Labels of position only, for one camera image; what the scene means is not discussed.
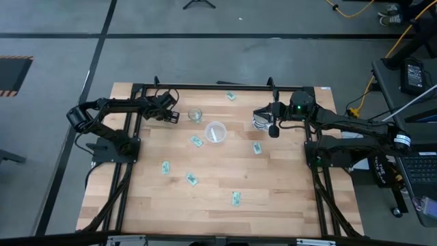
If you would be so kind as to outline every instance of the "small card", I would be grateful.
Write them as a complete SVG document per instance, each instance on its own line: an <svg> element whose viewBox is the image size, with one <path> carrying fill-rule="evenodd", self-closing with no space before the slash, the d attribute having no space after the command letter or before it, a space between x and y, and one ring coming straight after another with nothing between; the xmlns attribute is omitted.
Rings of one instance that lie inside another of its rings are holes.
<svg viewBox="0 0 437 246"><path fill-rule="evenodd" d="M233 206L240 206L240 198L241 198L241 193L234 191L232 193L232 205Z"/></svg>
<svg viewBox="0 0 437 246"><path fill-rule="evenodd" d="M261 144L258 142L253 143L253 151L255 154L261 154Z"/></svg>
<svg viewBox="0 0 437 246"><path fill-rule="evenodd" d="M185 178L192 186L195 186L198 183L194 174L187 174Z"/></svg>
<svg viewBox="0 0 437 246"><path fill-rule="evenodd" d="M235 100L236 96L234 93L232 92L226 92L226 96L230 99L230 100Z"/></svg>
<svg viewBox="0 0 437 246"><path fill-rule="evenodd" d="M163 161L163 165L162 165L162 168L161 168L161 172L162 172L164 175L167 175L167 174L170 173L170 162L168 162L168 161Z"/></svg>
<svg viewBox="0 0 437 246"><path fill-rule="evenodd" d="M200 140L200 138L198 136L192 136L190 138L190 140L192 141L193 144L195 144L197 147L200 147L203 145L202 140Z"/></svg>

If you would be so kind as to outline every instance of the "tripod stand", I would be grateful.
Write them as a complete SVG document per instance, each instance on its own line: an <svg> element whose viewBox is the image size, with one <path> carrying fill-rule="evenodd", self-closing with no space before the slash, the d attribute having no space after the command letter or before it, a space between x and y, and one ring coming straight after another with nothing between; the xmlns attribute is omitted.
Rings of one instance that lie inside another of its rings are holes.
<svg viewBox="0 0 437 246"><path fill-rule="evenodd" d="M194 2L201 2L201 1L207 3L211 8L216 8L216 6L214 4L212 4L212 3L210 3L208 0L191 0L189 3L187 3L183 7L183 10L186 10L189 7L189 5L191 5L192 3L194 3Z"/></svg>

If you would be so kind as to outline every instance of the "yellow cable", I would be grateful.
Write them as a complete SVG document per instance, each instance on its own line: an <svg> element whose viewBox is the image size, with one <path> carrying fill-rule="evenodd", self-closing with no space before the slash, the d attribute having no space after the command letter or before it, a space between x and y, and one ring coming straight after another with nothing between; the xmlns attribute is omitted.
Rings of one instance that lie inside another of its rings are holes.
<svg viewBox="0 0 437 246"><path fill-rule="evenodd" d="M420 12L417 16L416 16L416 18L414 18L416 21L417 21L417 19L419 19L421 16L422 16L422 14L423 13L425 13L431 6L433 6L434 4L436 4L437 3L437 0L435 0L435 1L433 1L432 3L430 3L425 9L423 9L422 10L422 12ZM396 42L396 44L393 46L393 48L391 48L391 50L387 53L387 55L385 56L385 58L388 58L390 55L391 55L391 53L396 49L396 47L399 45L399 43L401 42L401 40L404 38L404 36L410 31L410 29L411 29L411 27L412 27L412 25L409 25L408 26L408 28L405 30L405 32L401 35L401 37L397 40L397 42ZM371 83L373 82L373 80L375 79L375 77L373 77L372 76L372 78L370 79L370 81L369 81L369 83L367 84L367 87L366 87L366 90L364 91L364 93L366 94L368 91L369 91L369 88L370 88L370 85L371 85ZM360 107L358 107L358 108L356 108L356 109L353 109L353 108L350 108L350 111L358 118L360 115L359 115L359 112L360 112L360 110L363 108L363 106L364 106L364 100L365 100L365 98L366 98L366 95L364 95L363 96L363 98L361 99L361 104L360 104Z"/></svg>
<svg viewBox="0 0 437 246"><path fill-rule="evenodd" d="M335 6L334 3L332 3L329 0L325 0L327 3L329 3L331 6ZM372 3L374 3L375 0L371 0L370 3L368 3L362 10L358 11L357 13L353 14L353 15L347 15L344 14L342 11L339 10L339 8L335 8L336 11L338 11L338 13L340 13L342 16L344 16L345 18L354 18L355 16L361 14L364 10L366 10Z"/></svg>

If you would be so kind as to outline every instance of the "wooden tabletop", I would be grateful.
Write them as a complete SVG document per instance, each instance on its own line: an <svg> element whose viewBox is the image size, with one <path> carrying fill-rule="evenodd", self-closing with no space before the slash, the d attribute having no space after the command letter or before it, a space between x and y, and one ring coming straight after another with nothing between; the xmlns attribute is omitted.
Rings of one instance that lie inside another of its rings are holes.
<svg viewBox="0 0 437 246"><path fill-rule="evenodd" d="M131 83L115 83L111 98L128 98ZM320 236L318 212L311 171L303 149L305 132L282 130L277 139L252 127L252 111L272 101L271 92L234 91L230 101L223 90L178 90L178 124L142 121L141 152L133 167L123 232L137 234L227 235L227 236ZM147 95L154 94L148 90ZM335 110L331 90L316 87L318 104ZM291 92L281 92L288 105ZM188 118L188 110L200 108L202 121ZM104 123L123 128L126 114L111 114ZM204 129L222 122L227 137L210 143ZM285 124L302 124L290 122ZM339 136L339 131L324 134ZM198 148L190 137L200 137ZM253 142L262 145L254 154ZM170 162L170 173L161 174L161 163ZM77 229L84 228L107 201L114 164L94 170L89 177ZM193 173L199 183L185 179ZM339 168L330 168L335 201L355 230L363 233L351 178ZM241 192L241 205L232 206L232 193ZM110 228L115 226L118 204ZM328 231L332 233L329 209L325 206Z"/></svg>

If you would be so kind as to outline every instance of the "concrete floor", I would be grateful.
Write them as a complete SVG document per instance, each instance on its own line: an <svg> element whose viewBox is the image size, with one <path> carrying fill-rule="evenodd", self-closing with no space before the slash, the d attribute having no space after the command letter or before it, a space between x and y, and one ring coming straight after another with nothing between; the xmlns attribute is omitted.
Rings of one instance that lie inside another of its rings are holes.
<svg viewBox="0 0 437 246"><path fill-rule="evenodd" d="M100 33L110 2L2 0L0 33ZM182 11L185 2L118 1L109 33L401 33L405 28L379 26L376 11L383 3L346 20L323 0L211 0L217 9L195 3ZM363 6L341 2L347 13ZM371 61L384 57L394 42L108 39L88 99L108 96L114 82L151 82L155 75L162 83L223 80L252 85L273 77L279 85L329 86L337 111L343 112L363 93ZM27 157L26 165L4 162L0 167L1 238L33 234L68 129L65 113L81 94L96 45L93 38L0 39L0 54L35 57L18 96L0 98L0 115L7 115L0 121L0 148ZM419 51L417 57L427 56ZM362 114L366 118L385 110L381 93L372 92ZM86 135L79 142L94 139ZM87 153L72 149L48 234L74 231L89 163ZM437 241L435 229L422 227L414 213L401 219L391 216L389 208L395 201L389 191L362 185L355 189L367 236L427 245Z"/></svg>

